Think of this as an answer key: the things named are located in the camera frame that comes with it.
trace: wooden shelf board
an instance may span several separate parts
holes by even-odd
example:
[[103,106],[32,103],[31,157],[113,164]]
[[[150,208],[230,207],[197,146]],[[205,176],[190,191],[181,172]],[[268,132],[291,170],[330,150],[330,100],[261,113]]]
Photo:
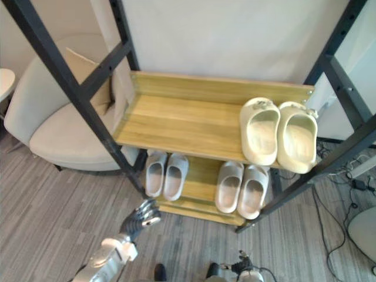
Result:
[[174,213],[174,214],[179,214],[181,216],[189,216],[189,217],[194,217],[196,219],[205,219],[205,220],[215,221],[215,222],[224,223],[224,224],[240,226],[244,223],[244,219],[241,217],[226,217],[220,214],[203,213],[200,211],[197,212],[194,210],[182,209],[180,207],[165,206],[163,204],[160,205],[159,209],[167,213]]
[[167,201],[163,196],[158,197],[157,203],[163,207],[161,210],[241,225],[244,219],[236,211],[230,214],[222,213],[215,205],[217,177],[221,164],[218,160],[189,157],[189,171],[182,196],[173,202]]
[[[254,91],[279,102],[301,102],[313,90],[247,80],[132,76],[137,95],[113,134],[118,144],[243,163],[249,162],[241,151],[239,113]],[[281,168],[277,162],[271,167]]]

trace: white armchair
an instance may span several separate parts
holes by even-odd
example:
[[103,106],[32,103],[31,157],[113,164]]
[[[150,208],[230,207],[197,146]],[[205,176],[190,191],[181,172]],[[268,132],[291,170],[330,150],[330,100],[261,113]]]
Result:
[[[63,55],[69,47],[95,62],[102,61],[108,53],[100,35],[70,36],[56,44]],[[119,77],[112,79],[115,102],[100,116],[110,133],[125,110],[126,92],[133,92],[129,75],[121,78],[128,80],[127,89],[119,85]],[[39,57],[32,60],[21,77],[4,125],[34,154],[55,165],[93,171],[119,169]],[[134,165],[138,149],[124,146],[122,152]]]

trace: white wall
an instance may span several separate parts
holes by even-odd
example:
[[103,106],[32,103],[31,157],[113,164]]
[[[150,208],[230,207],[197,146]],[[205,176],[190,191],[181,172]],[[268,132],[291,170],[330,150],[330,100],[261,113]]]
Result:
[[144,71],[303,83],[348,1],[123,2]]
[[[32,0],[54,40],[76,33],[100,34],[89,0]],[[12,69],[17,78],[35,56],[24,37],[0,2],[0,67]]]
[[[376,112],[376,0],[368,0],[365,4],[335,56],[374,114]],[[316,84],[316,89],[315,97],[310,101],[311,106],[316,109],[324,106],[318,120],[318,135],[346,139],[354,131],[324,75]]]

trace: white slipper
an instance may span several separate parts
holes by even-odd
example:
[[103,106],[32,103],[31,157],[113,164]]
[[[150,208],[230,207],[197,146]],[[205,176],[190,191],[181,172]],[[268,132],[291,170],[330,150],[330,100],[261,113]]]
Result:
[[154,151],[147,158],[145,192],[150,197],[158,197],[162,192],[166,160],[167,154],[160,151]]
[[261,166],[250,165],[244,170],[237,211],[246,219],[260,214],[268,189],[269,175]]
[[249,100],[240,111],[241,147],[251,163],[271,165],[277,157],[280,111],[267,98]]
[[244,166],[238,162],[224,163],[218,174],[216,206],[223,213],[232,213],[239,198]]
[[166,200],[175,201],[180,197],[188,168],[189,162],[185,156],[177,153],[173,153],[170,156],[163,189],[163,195]]
[[295,102],[280,105],[278,162],[295,173],[307,173],[316,160],[317,112]]

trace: chair armrest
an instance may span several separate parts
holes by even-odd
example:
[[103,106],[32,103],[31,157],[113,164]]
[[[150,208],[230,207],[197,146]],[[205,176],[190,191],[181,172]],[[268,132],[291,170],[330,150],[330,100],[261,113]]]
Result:
[[5,116],[7,131],[29,146],[35,130],[53,113],[69,103],[63,90],[35,57],[23,73]]

